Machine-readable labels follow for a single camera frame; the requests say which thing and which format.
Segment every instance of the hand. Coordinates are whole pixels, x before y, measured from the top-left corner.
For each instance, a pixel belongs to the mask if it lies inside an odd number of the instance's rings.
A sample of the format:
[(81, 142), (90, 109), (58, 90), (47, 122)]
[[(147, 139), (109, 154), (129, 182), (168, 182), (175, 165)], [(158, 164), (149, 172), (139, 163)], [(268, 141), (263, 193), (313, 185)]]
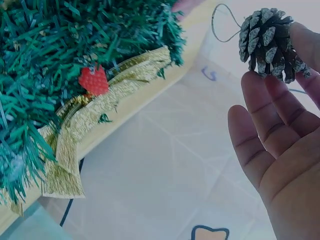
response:
[(172, 7), (172, 12), (183, 12), (183, 16), (178, 17), (179, 20), (182, 20), (192, 11), (192, 9), (194, 9), (204, 1), (205, 0), (178, 0)]
[[(320, 34), (294, 23), (291, 40), (301, 59), (320, 71)], [(320, 106), (320, 75), (296, 80)], [(254, 72), (241, 80), (248, 111), (228, 113), (240, 165), (259, 192), (278, 240), (320, 239), (320, 119), (287, 86)]]

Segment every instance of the red berry ornament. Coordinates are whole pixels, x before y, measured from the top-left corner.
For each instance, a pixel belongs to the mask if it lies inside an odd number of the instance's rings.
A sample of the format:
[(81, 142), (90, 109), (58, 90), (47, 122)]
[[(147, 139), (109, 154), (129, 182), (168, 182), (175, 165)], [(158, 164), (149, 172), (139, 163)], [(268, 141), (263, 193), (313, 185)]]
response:
[(109, 90), (106, 73), (101, 65), (99, 66), (99, 70), (97, 70), (96, 66), (94, 68), (82, 68), (79, 84), (90, 94), (95, 96), (105, 94)]

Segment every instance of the wooden board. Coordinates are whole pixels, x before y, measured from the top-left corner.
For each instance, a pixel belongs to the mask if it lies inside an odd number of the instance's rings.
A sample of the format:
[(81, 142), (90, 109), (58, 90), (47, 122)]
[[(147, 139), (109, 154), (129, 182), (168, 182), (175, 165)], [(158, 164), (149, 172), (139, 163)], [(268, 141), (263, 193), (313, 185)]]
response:
[[(164, 90), (179, 81), (192, 66), (195, 57), (200, 49), (202, 41), (210, 29), (212, 12), (215, 7), (215, 0), (207, 0), (196, 7), (181, 23), (185, 30), (184, 36), (187, 37), (187, 45), (184, 48), (182, 67), (171, 67), (165, 71), (166, 79), (158, 78), (151, 84), (138, 90), (135, 94), (123, 99), (118, 107), (117, 113), (108, 112), (108, 117), (113, 122), (108, 125), (101, 124), (93, 129), (90, 134), (78, 146), (77, 157), (82, 159), (105, 138), (113, 133), (118, 127), (136, 114), (146, 104), (161, 94)], [(35, 186), (26, 190), (26, 202), (23, 209), (26, 210), (40, 196), (40, 190)], [(0, 206), (0, 235), (18, 218), (19, 216), (5, 206)]]

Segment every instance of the green pine needle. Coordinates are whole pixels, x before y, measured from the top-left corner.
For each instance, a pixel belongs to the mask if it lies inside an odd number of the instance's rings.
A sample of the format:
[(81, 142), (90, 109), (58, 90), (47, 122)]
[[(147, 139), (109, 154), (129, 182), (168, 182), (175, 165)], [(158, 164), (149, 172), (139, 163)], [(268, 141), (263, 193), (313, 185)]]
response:
[[(131, 57), (167, 46), (172, 63), (183, 64), (185, 40), (176, 0), (18, 0), (0, 9), (0, 189), (24, 198), (27, 172), (45, 173), (40, 155), (55, 159), (38, 133), (59, 131), (55, 111), (85, 93), (83, 67), (109, 69)], [(164, 70), (159, 73), (164, 77)], [(102, 115), (101, 122), (110, 122)]]

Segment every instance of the string loop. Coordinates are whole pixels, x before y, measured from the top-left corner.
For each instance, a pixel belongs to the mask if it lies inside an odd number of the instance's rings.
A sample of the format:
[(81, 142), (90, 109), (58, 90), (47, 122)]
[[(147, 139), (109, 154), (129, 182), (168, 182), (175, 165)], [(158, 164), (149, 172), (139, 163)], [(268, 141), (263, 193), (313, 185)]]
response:
[(212, 14), (212, 20), (211, 20), (211, 27), (212, 27), (213, 35), (215, 36), (215, 38), (216, 38), (219, 42), (227, 43), (227, 42), (229, 42), (231, 39), (233, 39), (238, 33), (240, 33), (241, 30), (239, 30), (239, 31), (236, 32), (234, 35), (232, 35), (232, 37), (230, 37), (228, 40), (221, 40), (221, 39), (218, 38), (218, 36), (217, 36), (217, 34), (216, 34), (216, 31), (215, 31), (214, 18), (215, 18), (216, 11), (217, 11), (218, 7), (220, 7), (221, 5), (222, 5), (222, 6), (225, 6), (225, 7), (229, 10), (229, 12), (230, 12), (230, 14), (231, 14), (234, 22), (239, 26), (239, 28), (241, 28), (241, 26), (240, 26), (239, 23), (237, 22), (237, 20), (236, 20), (236, 18), (235, 18), (235, 16), (234, 16), (233, 12), (231, 11), (231, 9), (230, 9), (226, 4), (220, 3), (220, 4), (218, 4), (218, 5), (214, 8), (214, 11), (213, 11), (213, 14)]

